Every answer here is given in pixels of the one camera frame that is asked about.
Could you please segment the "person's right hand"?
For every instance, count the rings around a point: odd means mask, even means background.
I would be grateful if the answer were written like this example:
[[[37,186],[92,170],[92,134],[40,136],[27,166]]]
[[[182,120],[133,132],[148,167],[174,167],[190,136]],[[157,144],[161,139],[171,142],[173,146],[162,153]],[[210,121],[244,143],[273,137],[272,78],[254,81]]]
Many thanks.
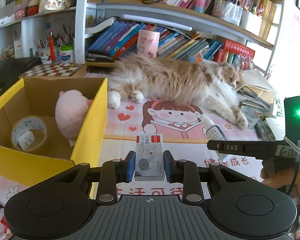
[[[293,168],[279,171],[277,174],[271,177],[266,174],[266,171],[263,168],[260,174],[261,178],[263,179],[262,183],[274,189],[279,189],[283,186],[291,185],[294,175],[295,171]],[[300,195],[300,170],[298,172],[294,185],[297,187],[298,194]]]

